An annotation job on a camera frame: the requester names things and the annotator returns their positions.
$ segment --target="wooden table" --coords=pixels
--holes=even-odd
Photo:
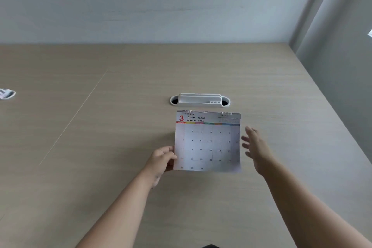
[[[174,143],[180,92],[220,93],[277,157],[372,239],[372,167],[287,44],[0,46],[0,246],[72,247]],[[264,179],[174,171],[135,247],[295,247]]]

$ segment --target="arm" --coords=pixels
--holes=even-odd
[[[131,248],[137,235],[148,193],[164,171],[173,168],[173,146],[155,150],[145,167],[87,232],[76,248]]]
[[[246,155],[269,186],[273,199],[297,247],[372,248],[372,243],[310,193],[271,153],[257,130],[242,136]]]

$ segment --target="mini calendar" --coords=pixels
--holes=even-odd
[[[174,170],[239,172],[240,113],[177,110]]]

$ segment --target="hand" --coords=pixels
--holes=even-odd
[[[248,143],[243,143],[242,146],[249,151],[245,154],[253,159],[254,168],[263,175],[264,171],[271,162],[275,159],[266,142],[261,138],[258,130],[250,127],[245,127],[245,132],[248,136],[242,136],[241,139]]]
[[[164,146],[154,150],[150,158],[147,160],[142,172],[151,179],[152,188],[158,184],[160,177],[164,172],[173,170],[173,161],[177,159],[177,156],[173,151],[173,146]]]

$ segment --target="gray wall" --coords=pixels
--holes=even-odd
[[[349,0],[305,67],[372,161],[372,0]]]
[[[0,0],[0,43],[288,42],[308,0]]]

